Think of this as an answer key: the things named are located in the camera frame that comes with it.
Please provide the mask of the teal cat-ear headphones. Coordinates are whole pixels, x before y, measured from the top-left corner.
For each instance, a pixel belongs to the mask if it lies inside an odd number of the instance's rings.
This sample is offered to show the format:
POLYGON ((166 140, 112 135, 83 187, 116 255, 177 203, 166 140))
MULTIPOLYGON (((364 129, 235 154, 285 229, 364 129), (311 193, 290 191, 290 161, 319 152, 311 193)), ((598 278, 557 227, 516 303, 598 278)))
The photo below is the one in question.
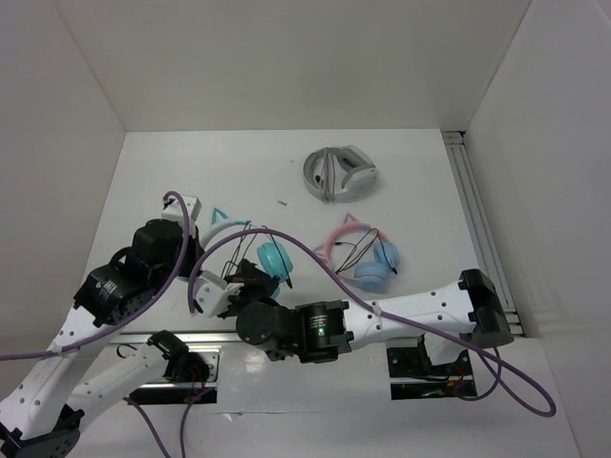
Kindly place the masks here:
MULTIPOLYGON (((211 212, 210 226, 200 237, 200 246, 205 250, 212 239, 222 231, 241 226, 243 230, 254 229, 256 225, 250 219, 233 219, 220 207, 214 207, 211 212)), ((290 273, 293 263, 281 243, 273 236, 267 235, 268 241, 257 248, 259 265, 263 271, 280 282, 285 282, 289 288, 293 287, 290 273)))

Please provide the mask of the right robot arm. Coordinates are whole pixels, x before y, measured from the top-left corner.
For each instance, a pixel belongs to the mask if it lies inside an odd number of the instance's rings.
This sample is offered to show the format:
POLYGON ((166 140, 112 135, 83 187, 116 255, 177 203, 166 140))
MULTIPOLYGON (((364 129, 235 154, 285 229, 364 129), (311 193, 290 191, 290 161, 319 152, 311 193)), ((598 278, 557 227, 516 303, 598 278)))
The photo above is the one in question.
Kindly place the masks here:
POLYGON ((478 269, 426 293, 364 303, 351 295, 293 309, 267 296, 271 284, 252 269, 246 290, 229 305, 240 339, 271 361, 296 356, 303 364, 329 363, 369 344, 426 334, 484 349, 514 340, 494 284, 478 269))

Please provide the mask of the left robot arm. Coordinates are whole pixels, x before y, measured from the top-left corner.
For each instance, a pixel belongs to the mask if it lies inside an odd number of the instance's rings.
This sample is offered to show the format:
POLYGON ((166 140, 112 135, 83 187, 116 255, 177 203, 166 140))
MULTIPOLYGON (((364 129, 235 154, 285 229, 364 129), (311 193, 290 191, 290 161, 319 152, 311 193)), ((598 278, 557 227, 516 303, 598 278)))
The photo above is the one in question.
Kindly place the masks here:
MULTIPOLYGON (((184 239, 181 226, 153 219, 136 230, 131 246, 93 270, 54 341, 59 347, 112 329, 156 296, 173 270, 187 273, 202 249, 199 232, 184 239)), ((152 334, 134 354, 89 381, 82 378, 112 338, 38 362, 1 403, 1 452, 6 457, 64 457, 101 414, 140 386, 163 379, 203 386, 209 367, 167 330, 152 334)))

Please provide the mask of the pink blue cat-ear headphones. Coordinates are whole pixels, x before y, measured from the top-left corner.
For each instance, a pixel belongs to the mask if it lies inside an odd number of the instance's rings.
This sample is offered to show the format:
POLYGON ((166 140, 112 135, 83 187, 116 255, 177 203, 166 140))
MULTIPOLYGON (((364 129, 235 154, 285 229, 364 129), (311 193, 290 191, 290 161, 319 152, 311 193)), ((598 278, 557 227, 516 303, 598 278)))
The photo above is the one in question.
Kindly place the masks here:
POLYGON ((397 246, 351 213, 314 252, 341 280, 365 292, 384 292, 390 276, 398 274, 397 246))

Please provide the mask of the grey white folded headphones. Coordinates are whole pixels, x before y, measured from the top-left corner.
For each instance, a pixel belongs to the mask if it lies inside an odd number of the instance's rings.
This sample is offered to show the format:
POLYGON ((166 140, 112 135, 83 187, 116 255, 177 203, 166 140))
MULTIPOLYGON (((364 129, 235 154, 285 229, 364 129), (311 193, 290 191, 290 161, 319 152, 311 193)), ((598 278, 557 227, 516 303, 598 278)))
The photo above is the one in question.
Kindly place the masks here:
POLYGON ((308 192, 322 202, 344 202, 369 192, 379 171, 354 145, 321 148, 305 159, 303 179, 308 192))

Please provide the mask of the aluminium rail front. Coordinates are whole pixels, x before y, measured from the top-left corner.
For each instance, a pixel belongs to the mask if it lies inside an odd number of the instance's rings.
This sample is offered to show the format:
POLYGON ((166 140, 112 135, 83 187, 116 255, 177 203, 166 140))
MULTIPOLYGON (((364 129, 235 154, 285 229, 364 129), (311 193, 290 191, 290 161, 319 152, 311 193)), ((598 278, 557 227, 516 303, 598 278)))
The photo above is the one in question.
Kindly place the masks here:
MULTIPOLYGON (((222 345, 242 344, 242 340, 234 332, 178 332, 176 337, 186 344, 193 345, 222 345)), ((140 345, 146 343, 151 337, 150 333, 122 333, 114 337, 110 345, 140 345)), ((398 338, 386 341, 387 347, 416 347, 422 338, 398 338)))

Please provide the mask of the aluminium rail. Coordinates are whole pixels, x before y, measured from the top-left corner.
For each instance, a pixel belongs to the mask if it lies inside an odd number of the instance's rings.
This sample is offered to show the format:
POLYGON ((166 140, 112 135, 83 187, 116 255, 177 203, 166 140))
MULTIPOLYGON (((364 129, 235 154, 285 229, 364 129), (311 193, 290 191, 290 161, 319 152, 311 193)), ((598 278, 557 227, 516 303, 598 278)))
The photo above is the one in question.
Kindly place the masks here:
MULTIPOLYGON (((242 344, 242 340, 234 332, 178 332, 176 337, 186 344, 193 345, 222 345, 242 344)), ((150 333, 122 333, 114 337, 110 345, 140 345, 146 343, 151 337, 150 333)), ((416 347, 422 338, 398 338, 386 341, 387 347, 416 347)))
POLYGON ((478 264, 495 284, 512 333, 516 337, 523 337, 524 333, 520 317, 514 304, 483 200, 479 193, 474 169, 468 157, 464 133, 460 131, 442 131, 441 135, 453 169, 454 180, 467 219, 478 264))

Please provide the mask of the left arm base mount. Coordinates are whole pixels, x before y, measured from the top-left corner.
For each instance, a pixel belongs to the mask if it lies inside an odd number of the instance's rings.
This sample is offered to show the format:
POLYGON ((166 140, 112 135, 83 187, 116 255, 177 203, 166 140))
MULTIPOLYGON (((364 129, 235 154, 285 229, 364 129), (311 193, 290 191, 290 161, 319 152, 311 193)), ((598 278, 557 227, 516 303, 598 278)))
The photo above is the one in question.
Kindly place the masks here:
POLYGON ((221 349, 209 345, 191 346, 196 355, 176 379, 163 376, 148 382, 128 395, 142 406, 186 406, 195 398, 196 405, 212 405, 218 400, 217 380, 221 349))

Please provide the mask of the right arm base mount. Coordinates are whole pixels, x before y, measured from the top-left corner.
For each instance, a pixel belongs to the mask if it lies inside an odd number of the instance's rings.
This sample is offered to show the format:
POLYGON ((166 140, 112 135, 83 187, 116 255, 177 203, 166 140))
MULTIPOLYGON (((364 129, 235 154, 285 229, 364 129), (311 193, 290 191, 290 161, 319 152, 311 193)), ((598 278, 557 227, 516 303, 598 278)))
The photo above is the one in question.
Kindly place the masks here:
POLYGON ((478 395, 467 350, 450 363, 432 365, 423 343, 388 347, 390 396, 393 401, 454 398, 457 393, 478 395))

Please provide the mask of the aluminium rail right side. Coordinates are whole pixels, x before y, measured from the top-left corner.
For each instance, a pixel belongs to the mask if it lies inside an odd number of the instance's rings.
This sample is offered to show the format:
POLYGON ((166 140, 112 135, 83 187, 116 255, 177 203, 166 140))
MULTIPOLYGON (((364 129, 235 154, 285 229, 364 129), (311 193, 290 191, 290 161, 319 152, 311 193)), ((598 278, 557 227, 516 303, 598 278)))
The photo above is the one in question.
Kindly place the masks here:
POLYGON ((442 131, 441 135, 453 169, 454 180, 467 219, 478 264, 495 284, 512 333, 516 337, 523 337, 524 333, 520 317, 514 304, 483 200, 479 193, 474 169, 468 157, 464 133, 460 131, 442 131))

